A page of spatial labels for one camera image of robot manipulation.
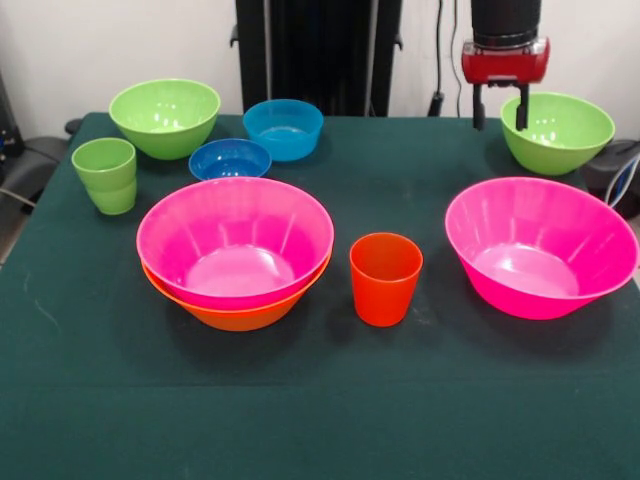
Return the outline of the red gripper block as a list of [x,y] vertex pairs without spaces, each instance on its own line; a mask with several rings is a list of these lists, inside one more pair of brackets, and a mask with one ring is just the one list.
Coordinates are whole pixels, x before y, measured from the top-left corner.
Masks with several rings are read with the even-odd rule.
[[528,126],[529,85],[540,83],[547,70],[551,52],[548,38],[540,37],[524,46],[512,49],[488,49],[471,40],[462,47],[461,64],[464,77],[473,85],[473,127],[485,127],[485,106],[482,101],[483,85],[497,83],[519,85],[520,103],[516,109],[516,130]]

